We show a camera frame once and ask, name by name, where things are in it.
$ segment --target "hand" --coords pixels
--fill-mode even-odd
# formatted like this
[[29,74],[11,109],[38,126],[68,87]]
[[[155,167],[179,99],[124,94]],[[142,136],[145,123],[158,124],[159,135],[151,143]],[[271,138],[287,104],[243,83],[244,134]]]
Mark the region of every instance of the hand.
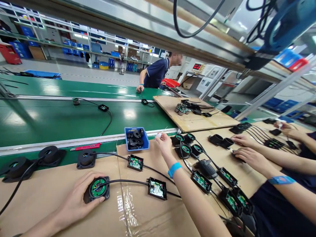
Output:
[[255,147],[256,145],[258,145],[258,143],[254,139],[247,137],[246,135],[243,135],[243,134],[236,134],[232,136],[230,139],[233,140],[238,145],[245,146],[245,147]]
[[160,138],[158,136],[156,136],[155,140],[159,144],[159,148],[160,148],[162,155],[171,154],[172,142],[171,142],[170,137],[168,137],[168,135],[166,133],[162,133]]
[[234,151],[234,154],[265,177],[270,176],[272,172],[277,171],[263,155],[251,148],[239,148]]
[[276,121],[273,126],[276,127],[276,128],[279,128],[280,124],[282,124],[281,126],[281,130],[283,129],[292,129],[292,126],[289,125],[288,123],[286,122],[281,122],[281,121]]
[[297,141],[302,141],[304,138],[308,137],[308,135],[307,135],[306,133],[301,132],[301,131],[296,130],[296,129],[292,129],[292,128],[290,128],[290,129],[284,129],[284,130],[282,131],[282,133],[283,133],[285,136],[287,136],[287,137],[289,137],[289,138],[293,138],[293,139],[295,139],[295,140],[297,140]]
[[138,87],[136,88],[138,93],[141,93],[144,91],[144,86],[143,85],[138,85]]
[[104,201],[104,197],[97,198],[88,204],[85,204],[83,201],[83,195],[86,189],[90,183],[98,177],[105,177],[105,175],[99,172],[90,171],[82,176],[75,183],[66,200],[55,211],[58,225],[61,229],[64,229],[76,221],[83,219]]

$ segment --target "red box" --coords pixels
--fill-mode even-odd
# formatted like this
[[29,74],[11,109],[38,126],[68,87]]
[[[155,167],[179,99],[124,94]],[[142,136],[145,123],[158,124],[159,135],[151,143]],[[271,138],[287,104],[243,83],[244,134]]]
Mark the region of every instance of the red box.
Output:
[[22,64],[19,55],[15,52],[13,46],[7,43],[0,43],[0,52],[9,64]]
[[165,78],[162,81],[166,82],[166,86],[169,86],[171,88],[175,88],[180,85],[177,81],[170,78]]

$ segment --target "small blue box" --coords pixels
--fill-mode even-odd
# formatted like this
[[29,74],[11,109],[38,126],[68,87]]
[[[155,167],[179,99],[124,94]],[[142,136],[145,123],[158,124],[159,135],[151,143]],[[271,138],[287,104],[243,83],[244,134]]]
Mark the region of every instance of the small blue box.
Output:
[[[143,148],[129,150],[128,149],[128,145],[127,145],[127,134],[128,133],[132,133],[132,132],[134,132],[136,130],[139,130],[141,128],[144,130],[144,134],[143,134],[143,137],[142,137],[142,140],[144,142]],[[145,131],[145,129],[143,127],[126,127],[126,128],[124,128],[124,133],[125,133],[125,141],[126,141],[127,151],[137,151],[137,150],[148,150],[149,149],[149,139],[148,139],[147,133],[146,133],[146,131]]]

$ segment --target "blue machine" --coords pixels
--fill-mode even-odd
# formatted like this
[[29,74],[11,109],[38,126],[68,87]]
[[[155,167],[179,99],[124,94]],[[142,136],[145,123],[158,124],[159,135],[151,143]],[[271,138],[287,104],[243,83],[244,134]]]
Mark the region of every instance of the blue machine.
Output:
[[285,0],[264,34],[264,45],[245,64],[259,70],[316,22],[316,0]]

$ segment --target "circuit board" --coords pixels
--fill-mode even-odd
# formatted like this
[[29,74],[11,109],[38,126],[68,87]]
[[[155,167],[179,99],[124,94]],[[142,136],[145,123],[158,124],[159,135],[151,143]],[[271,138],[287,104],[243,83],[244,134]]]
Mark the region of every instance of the circuit board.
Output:
[[137,171],[142,171],[143,160],[143,158],[140,158],[138,156],[130,155],[127,167]]

